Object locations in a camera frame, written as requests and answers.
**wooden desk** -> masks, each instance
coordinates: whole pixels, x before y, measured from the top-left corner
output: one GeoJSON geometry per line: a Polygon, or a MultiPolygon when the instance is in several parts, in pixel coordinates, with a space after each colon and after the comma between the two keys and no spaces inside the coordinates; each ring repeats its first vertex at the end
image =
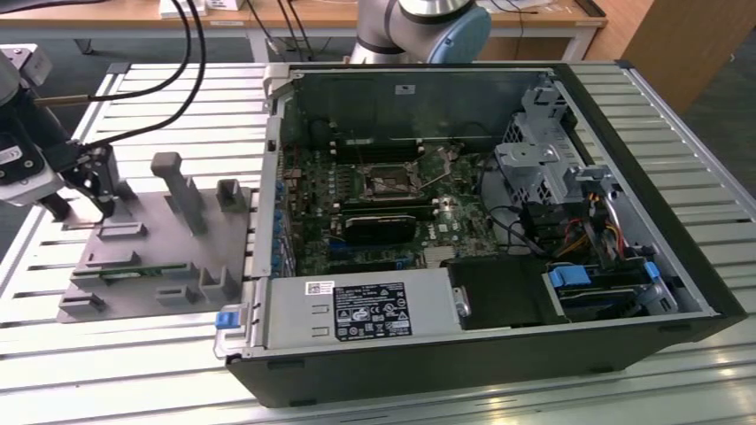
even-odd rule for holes
{"type": "MultiPolygon", "coordinates": [[[[0,15],[0,40],[73,39],[78,48],[98,38],[182,38],[179,19],[161,19],[158,0],[107,0],[0,15]]],[[[207,37],[246,38],[250,13],[206,11],[201,23],[207,37]]]]}
{"type": "MultiPolygon", "coordinates": [[[[158,0],[107,0],[94,4],[73,4],[69,6],[46,7],[0,15],[0,28],[15,29],[113,29],[113,30],[159,30],[181,31],[179,19],[161,19],[158,0]]],[[[207,9],[201,17],[203,29],[217,27],[247,27],[250,13],[243,7],[239,11],[213,11],[207,9]]]]}
{"type": "MultiPolygon", "coordinates": [[[[253,4],[271,36],[287,37],[277,2],[253,0],[253,4]]],[[[554,9],[561,9],[558,11],[535,8],[537,15],[522,15],[522,36],[525,40],[530,37],[569,39],[562,58],[579,60],[605,19],[587,17],[574,0],[557,0],[557,5],[554,9]]],[[[7,13],[0,15],[0,39],[22,42],[38,38],[181,38],[181,22],[177,19],[159,19],[157,6],[158,0],[107,0],[99,4],[7,13]]],[[[355,36],[355,3],[295,0],[294,7],[309,37],[355,36]]],[[[201,21],[209,37],[245,37],[254,60],[269,61],[263,33],[246,6],[237,12],[207,10],[201,21]]],[[[491,37],[519,37],[519,17],[515,13],[491,13],[491,23],[491,37]]]]}
{"type": "MultiPolygon", "coordinates": [[[[293,5],[305,26],[306,35],[310,37],[354,37],[357,27],[357,2],[341,0],[343,3],[331,3],[319,0],[295,0],[293,5]]],[[[281,14],[277,2],[274,0],[254,0],[254,9],[259,15],[259,19],[267,28],[271,36],[289,36],[285,19],[281,14]]],[[[585,11],[574,3],[574,0],[557,0],[554,7],[531,8],[529,11],[537,14],[522,15],[523,39],[529,38],[561,38],[569,42],[562,45],[561,55],[563,60],[579,60],[585,55],[585,51],[595,30],[605,25],[605,18],[591,18],[585,11]]],[[[261,40],[254,46],[253,51],[257,56],[263,54],[266,48],[263,46],[262,31],[258,29],[257,23],[251,22],[251,32],[258,33],[253,36],[261,40]]],[[[491,13],[491,38],[499,41],[502,38],[515,39],[519,37],[519,16],[517,13],[493,12],[491,13]]],[[[491,42],[487,50],[498,50],[498,44],[491,42]]]]}

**sheet metal panel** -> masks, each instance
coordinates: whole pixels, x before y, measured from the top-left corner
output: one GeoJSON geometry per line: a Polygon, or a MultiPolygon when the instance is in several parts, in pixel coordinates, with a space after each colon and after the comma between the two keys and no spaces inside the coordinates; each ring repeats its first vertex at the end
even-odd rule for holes
{"type": "MultiPolygon", "coordinates": [[[[173,68],[133,66],[109,92],[147,87],[173,68]]],[[[159,148],[185,155],[181,170],[195,176],[197,186],[211,187],[218,177],[231,176],[255,187],[263,115],[217,112],[209,104],[229,103],[226,108],[241,109],[239,104],[262,99],[259,79],[247,78],[261,75],[261,69],[258,65],[213,64],[207,73],[211,84],[202,84],[195,115],[171,129],[117,143],[118,169],[135,191],[163,189],[149,172],[149,156],[159,148]]],[[[638,116],[649,114],[653,105],[639,103],[639,89],[617,66],[579,65],[574,70],[597,103],[613,108],[607,111],[619,136],[746,311],[754,314],[756,227],[735,202],[730,182],[707,171],[702,156],[691,156],[690,141],[682,140],[657,112],[655,116],[638,116]],[[625,96],[626,104],[618,104],[625,96]]],[[[90,113],[91,122],[81,124],[87,130],[83,140],[139,127],[150,118],[157,120],[161,116],[145,119],[139,114],[157,111],[159,104],[181,101],[191,79],[181,78],[179,83],[182,89],[173,89],[183,91],[115,102],[90,113]]],[[[17,246],[25,242],[27,249],[17,258],[0,297],[3,423],[502,425],[605,424],[610,418],[611,423],[634,425],[743,423],[756,415],[751,316],[699,343],[669,347],[622,372],[307,408],[265,409],[211,355],[213,313],[54,323],[58,294],[67,285],[87,227],[61,228],[38,210],[31,212],[27,226],[33,231],[17,239],[17,246]]]]}

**power supply label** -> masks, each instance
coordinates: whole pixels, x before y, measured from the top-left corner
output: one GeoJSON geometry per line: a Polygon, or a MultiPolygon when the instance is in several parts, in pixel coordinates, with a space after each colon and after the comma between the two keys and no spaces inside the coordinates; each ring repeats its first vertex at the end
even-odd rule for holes
{"type": "Polygon", "coordinates": [[[335,286],[333,317],[338,341],[411,335],[403,283],[335,286]]]}

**green circuit board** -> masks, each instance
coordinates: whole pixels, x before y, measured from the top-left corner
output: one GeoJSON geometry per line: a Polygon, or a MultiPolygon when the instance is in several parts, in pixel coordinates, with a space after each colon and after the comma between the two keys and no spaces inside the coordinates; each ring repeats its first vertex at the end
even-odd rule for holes
{"type": "MultiPolygon", "coordinates": [[[[423,255],[427,248],[442,247],[453,257],[498,251],[491,224],[471,190],[479,172],[477,154],[443,161],[437,149],[447,146],[431,145],[411,163],[369,165],[338,164],[325,151],[285,153],[285,176],[291,177],[286,179],[289,213],[297,235],[295,275],[433,267],[423,255]],[[369,197],[433,199],[434,214],[417,220],[410,242],[354,246],[338,236],[342,212],[334,205],[369,197]]],[[[387,210],[377,206],[374,211],[387,210]]]]}

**desk leg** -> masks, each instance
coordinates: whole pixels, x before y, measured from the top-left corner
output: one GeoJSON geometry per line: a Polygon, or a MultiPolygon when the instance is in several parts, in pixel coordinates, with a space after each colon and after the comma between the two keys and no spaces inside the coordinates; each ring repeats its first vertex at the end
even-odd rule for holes
{"type": "Polygon", "coordinates": [[[90,38],[77,38],[73,40],[75,46],[78,47],[78,51],[82,55],[90,55],[94,53],[94,49],[91,49],[91,39],[90,38]]]}
{"type": "Polygon", "coordinates": [[[595,27],[585,27],[577,29],[577,34],[569,40],[566,44],[566,49],[563,50],[562,61],[575,62],[582,60],[585,57],[585,52],[593,41],[593,36],[595,35],[595,27]]]}
{"type": "Polygon", "coordinates": [[[253,61],[262,63],[270,62],[270,56],[267,55],[267,42],[263,39],[263,32],[258,29],[247,29],[246,40],[249,41],[249,47],[251,48],[253,61]]]}

